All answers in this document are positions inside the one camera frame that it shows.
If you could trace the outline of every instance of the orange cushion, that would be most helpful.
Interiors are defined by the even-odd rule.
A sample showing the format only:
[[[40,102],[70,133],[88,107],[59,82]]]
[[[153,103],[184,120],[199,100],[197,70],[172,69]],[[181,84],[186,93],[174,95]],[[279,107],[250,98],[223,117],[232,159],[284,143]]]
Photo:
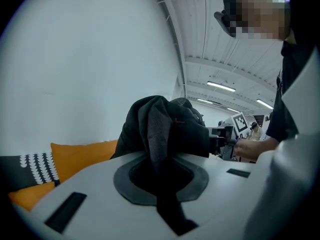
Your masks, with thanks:
[[[109,160],[116,151],[117,143],[118,140],[78,146],[51,143],[60,183],[88,166]]]
[[[31,211],[36,203],[54,188],[55,183],[52,181],[41,185],[26,187],[16,192],[10,192],[8,196],[13,203],[23,207],[27,211]]]

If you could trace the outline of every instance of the ceiling beam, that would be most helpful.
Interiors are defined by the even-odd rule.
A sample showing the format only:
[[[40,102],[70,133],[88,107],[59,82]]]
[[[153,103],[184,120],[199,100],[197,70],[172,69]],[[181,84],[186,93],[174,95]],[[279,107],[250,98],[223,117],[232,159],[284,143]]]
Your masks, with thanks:
[[[253,81],[255,84],[258,84],[258,85],[266,88],[268,91],[271,91],[273,94],[277,93],[277,89],[275,87],[273,87],[272,85],[263,81],[262,79],[258,78],[257,76],[254,76],[253,74],[250,74],[248,72],[245,72],[239,68],[235,68],[230,65],[226,65],[226,64],[216,62],[213,60],[192,58],[192,57],[186,57],[185,63],[190,64],[190,65],[197,65],[197,66],[207,66],[210,68],[214,68],[214,69],[222,70],[222,71],[229,72],[232,74],[236,74],[238,76],[241,76],[241,77],[244,77],[246,79]]]
[[[230,115],[236,114],[236,112],[233,112],[233,111],[230,111],[230,110],[218,107],[218,106],[213,106],[213,105],[205,103],[205,102],[198,101],[196,98],[193,98],[193,97],[190,97],[190,96],[188,96],[187,99],[192,101],[192,102],[194,102],[194,103],[197,103],[197,104],[200,104],[200,105],[203,105],[203,106],[207,106],[207,107],[215,109],[215,110],[221,110],[221,111],[224,111],[224,112],[228,112],[228,113],[230,113]]]
[[[226,101],[220,98],[216,98],[210,95],[205,95],[205,94],[201,94],[201,93],[196,93],[194,91],[188,91],[188,96],[193,96],[193,97],[197,97],[198,99],[203,99],[203,100],[211,100],[214,102],[219,102],[221,103],[223,106],[228,107],[230,109],[234,109],[234,110],[238,110],[238,111],[249,111],[250,109],[244,106],[240,106],[238,104],[234,104],[230,101]]]
[[[184,94],[187,96],[187,69],[186,69],[186,62],[185,62],[185,51],[184,51],[184,45],[182,41],[182,35],[179,27],[179,22],[178,18],[176,15],[175,8],[173,6],[173,3],[171,0],[164,0],[166,8],[169,12],[171,22],[173,25],[173,29],[175,32],[176,40],[177,40],[177,45],[180,53],[180,60],[181,60],[181,66],[182,66],[182,74],[183,74],[183,87],[184,87]]]
[[[272,109],[269,108],[258,108],[258,109],[250,109],[244,110],[244,114],[248,114],[250,116],[257,116],[257,115],[269,115],[272,112]]]
[[[188,86],[198,87],[198,88],[209,90],[209,91],[212,91],[212,92],[217,92],[217,93],[229,96],[229,97],[231,97],[233,99],[238,99],[240,101],[243,101],[243,102],[245,102],[247,104],[250,104],[250,105],[252,105],[252,106],[254,106],[256,108],[259,108],[259,109],[263,108],[263,105],[261,105],[260,103],[254,101],[252,99],[240,96],[240,95],[238,95],[238,94],[236,94],[234,92],[230,92],[230,91],[227,91],[227,90],[214,88],[214,87],[208,86],[206,84],[190,82],[190,81],[188,81]]]

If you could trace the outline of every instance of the white wall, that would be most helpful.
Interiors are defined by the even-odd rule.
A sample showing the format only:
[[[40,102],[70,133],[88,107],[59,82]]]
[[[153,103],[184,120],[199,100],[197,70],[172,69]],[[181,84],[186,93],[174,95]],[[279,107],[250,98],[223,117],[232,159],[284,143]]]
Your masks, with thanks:
[[[236,113],[227,112],[207,105],[202,105],[194,101],[190,101],[192,107],[199,111],[203,115],[203,121],[205,122],[206,127],[218,127],[220,121],[224,121],[235,115]]]
[[[0,40],[0,155],[118,139],[180,64],[157,0],[27,0]]]
[[[183,97],[183,88],[184,88],[183,85],[179,84],[178,78],[177,78],[175,81],[175,86],[172,94],[172,100]]]

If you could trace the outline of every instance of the vr headset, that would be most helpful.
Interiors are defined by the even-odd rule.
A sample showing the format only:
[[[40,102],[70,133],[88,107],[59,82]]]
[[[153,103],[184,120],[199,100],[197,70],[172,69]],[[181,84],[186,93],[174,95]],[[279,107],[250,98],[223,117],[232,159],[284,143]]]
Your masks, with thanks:
[[[218,21],[224,32],[226,32],[230,37],[236,38],[236,24],[234,23],[234,25],[232,26],[232,21],[230,20],[230,17],[225,10],[223,10],[222,12],[216,11],[214,13],[214,17]]]

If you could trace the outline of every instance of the fluorescent light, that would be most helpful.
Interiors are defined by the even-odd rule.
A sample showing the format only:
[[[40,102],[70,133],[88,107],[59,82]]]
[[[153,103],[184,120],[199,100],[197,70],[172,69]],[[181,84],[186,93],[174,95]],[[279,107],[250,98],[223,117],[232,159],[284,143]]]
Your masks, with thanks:
[[[200,99],[200,98],[197,98],[197,100],[198,100],[198,101],[201,101],[201,102],[213,104],[213,102],[210,102],[210,101],[207,101],[207,100],[203,100],[203,99]]]
[[[226,108],[227,110],[231,110],[231,111],[233,111],[233,112],[237,112],[237,113],[240,113],[239,111],[236,111],[236,110],[234,110],[234,109],[232,109],[232,108]]]
[[[269,104],[265,103],[264,101],[262,101],[261,99],[257,99],[257,102],[259,102],[260,104],[266,106],[268,109],[273,110],[274,108],[272,106],[270,106]]]
[[[225,86],[225,85],[222,85],[222,84],[219,84],[219,83],[215,83],[215,82],[210,82],[208,81],[206,83],[208,86],[214,86],[214,87],[218,87],[218,88],[221,88],[221,89],[225,89],[227,91],[230,91],[230,92],[235,92],[236,89],[233,89],[231,87],[228,87],[228,86]]]

